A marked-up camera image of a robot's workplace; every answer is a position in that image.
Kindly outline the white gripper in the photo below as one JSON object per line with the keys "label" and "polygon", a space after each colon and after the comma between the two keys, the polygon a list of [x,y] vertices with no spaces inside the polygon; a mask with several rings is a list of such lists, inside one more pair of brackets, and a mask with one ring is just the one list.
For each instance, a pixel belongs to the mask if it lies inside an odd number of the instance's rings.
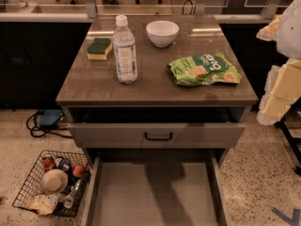
{"label": "white gripper", "polygon": [[257,121],[273,125],[280,121],[301,97],[301,0],[293,0],[270,24],[260,29],[257,39],[277,40],[277,51],[289,59],[281,67],[273,65],[267,75]]}

